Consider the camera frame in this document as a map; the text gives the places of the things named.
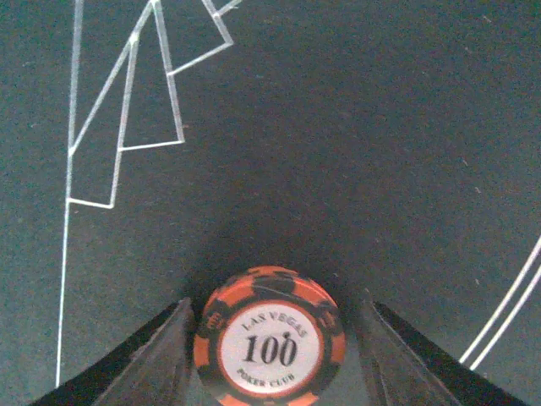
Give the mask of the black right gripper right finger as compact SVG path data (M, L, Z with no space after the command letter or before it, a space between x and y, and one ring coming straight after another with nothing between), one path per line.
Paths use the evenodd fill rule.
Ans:
M359 358L371 405L523 405L469 370L385 304L365 299Z

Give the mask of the orange chips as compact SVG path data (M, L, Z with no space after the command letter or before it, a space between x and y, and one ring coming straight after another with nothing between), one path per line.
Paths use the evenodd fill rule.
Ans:
M257 266L209 297L193 355L200 380L222 405L313 405L345 351L336 302L316 281Z

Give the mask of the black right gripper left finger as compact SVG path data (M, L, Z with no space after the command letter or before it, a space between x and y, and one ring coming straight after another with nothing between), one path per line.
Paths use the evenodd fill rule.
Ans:
M185 405L195 319L184 298L34 405Z

